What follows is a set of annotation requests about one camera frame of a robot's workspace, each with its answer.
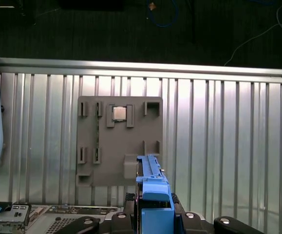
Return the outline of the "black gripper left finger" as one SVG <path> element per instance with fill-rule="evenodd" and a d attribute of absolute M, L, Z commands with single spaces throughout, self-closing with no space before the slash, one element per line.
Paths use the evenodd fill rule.
<path fill-rule="evenodd" d="M 83 216 L 56 231 L 56 234 L 135 234 L 135 194 L 126 193 L 124 209 L 110 219 Z"/>

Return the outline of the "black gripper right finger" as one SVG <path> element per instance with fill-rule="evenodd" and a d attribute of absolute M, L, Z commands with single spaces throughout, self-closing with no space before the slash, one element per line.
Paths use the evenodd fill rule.
<path fill-rule="evenodd" d="M 262 234 L 261 231 L 229 216 L 221 216 L 209 223 L 197 213 L 186 212 L 176 194 L 172 194 L 175 207 L 174 232 L 176 234 Z"/>

